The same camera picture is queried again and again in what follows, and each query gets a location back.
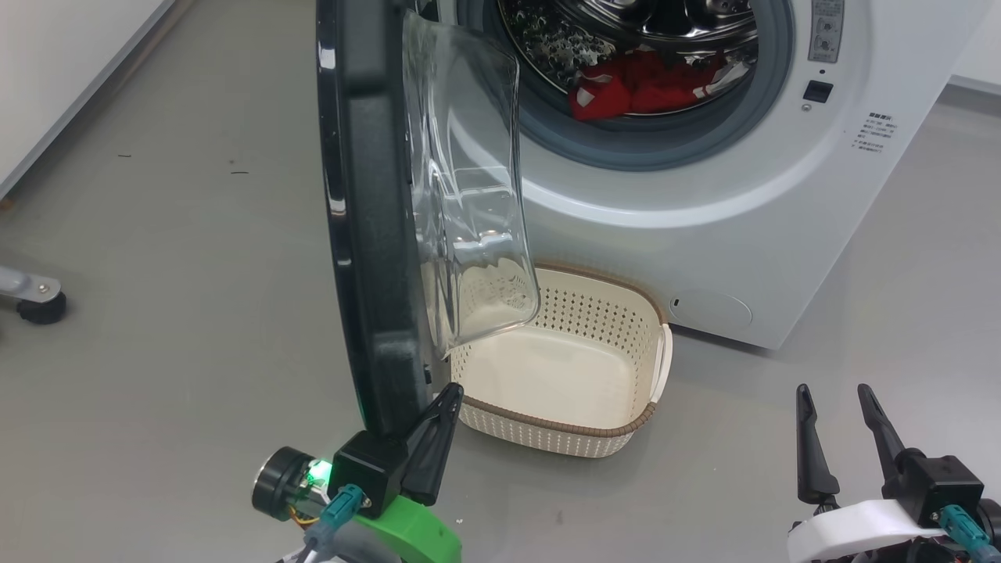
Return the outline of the white washing machine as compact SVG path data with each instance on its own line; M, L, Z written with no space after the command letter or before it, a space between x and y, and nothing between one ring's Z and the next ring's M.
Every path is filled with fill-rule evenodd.
M537 260L636 282L673 324L677 292L726 293L750 307L752 323L705 334L783 345L994 2L846 0L840 54L828 64L808 60L810 0L793 1L796 46L779 99L718 156L602 170L522 136Z

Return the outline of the black round washer door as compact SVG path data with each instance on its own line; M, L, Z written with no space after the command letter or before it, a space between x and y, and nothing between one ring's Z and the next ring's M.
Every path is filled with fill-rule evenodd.
M316 0L337 299L364 427L404 437L428 364L528 324L521 67L461 0Z

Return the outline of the steel washer drum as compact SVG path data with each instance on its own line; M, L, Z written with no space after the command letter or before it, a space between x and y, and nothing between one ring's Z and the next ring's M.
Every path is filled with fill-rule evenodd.
M636 49L690 63L721 52L750 64L748 76L758 63L750 0L497 0L497 17L519 57L566 101L579 68Z

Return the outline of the grey metal leg black caster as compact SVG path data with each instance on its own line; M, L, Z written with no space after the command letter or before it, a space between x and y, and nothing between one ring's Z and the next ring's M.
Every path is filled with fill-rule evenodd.
M65 317L68 300L61 282L0 266L0 296L13 299L22 320L53 325Z

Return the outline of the cream perforated laundry basket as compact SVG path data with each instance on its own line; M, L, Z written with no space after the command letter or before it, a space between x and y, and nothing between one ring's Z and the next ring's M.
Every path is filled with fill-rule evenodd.
M557 264L536 269L532 323L458 348L451 381L469 428L573 457L608 457L653 418L673 358L646 289Z

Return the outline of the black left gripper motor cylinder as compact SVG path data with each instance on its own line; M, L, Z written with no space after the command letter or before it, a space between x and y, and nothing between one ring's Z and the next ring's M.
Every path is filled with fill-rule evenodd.
M280 522L315 519L330 502L332 469L320 457L283 446L262 464L255 478L253 508Z

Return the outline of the red garment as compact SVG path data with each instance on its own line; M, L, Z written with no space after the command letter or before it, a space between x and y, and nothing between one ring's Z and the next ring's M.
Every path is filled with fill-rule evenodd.
M751 68L721 52L690 63L636 49L579 68L568 93L569 108L578 121L683 111L729 91Z

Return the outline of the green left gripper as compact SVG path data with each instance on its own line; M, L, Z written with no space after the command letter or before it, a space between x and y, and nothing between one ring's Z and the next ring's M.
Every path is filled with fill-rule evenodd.
M403 563L462 563L461 539L428 507L439 498L464 398L462 385L450 382L412 425L403 473L407 497L396 497L376 518L355 516Z

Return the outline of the round white filter access cover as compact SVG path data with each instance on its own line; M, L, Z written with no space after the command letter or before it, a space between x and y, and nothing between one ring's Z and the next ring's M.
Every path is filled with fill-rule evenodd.
M707 289L677 292L669 301L669 312L676 324L714 334L746 328L753 321L753 313L746 303Z

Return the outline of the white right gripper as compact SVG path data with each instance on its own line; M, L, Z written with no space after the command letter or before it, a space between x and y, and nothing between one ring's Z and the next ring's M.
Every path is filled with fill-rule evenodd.
M866 427L872 432L884 484L884 499L900 492L897 457L905 450L899 434L868 384L857 387ZM806 384L796 389L797 497L812 506L837 506L840 485L831 474L816 434L816 406ZM789 563L814 563L894 546L915 538L937 536L935 527L921 528L896 500L869 500L821 513L791 529Z

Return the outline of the grey label sticker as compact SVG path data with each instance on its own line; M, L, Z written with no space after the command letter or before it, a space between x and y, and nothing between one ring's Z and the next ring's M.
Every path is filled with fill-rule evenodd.
M810 0L808 60L836 64L839 59L846 0Z

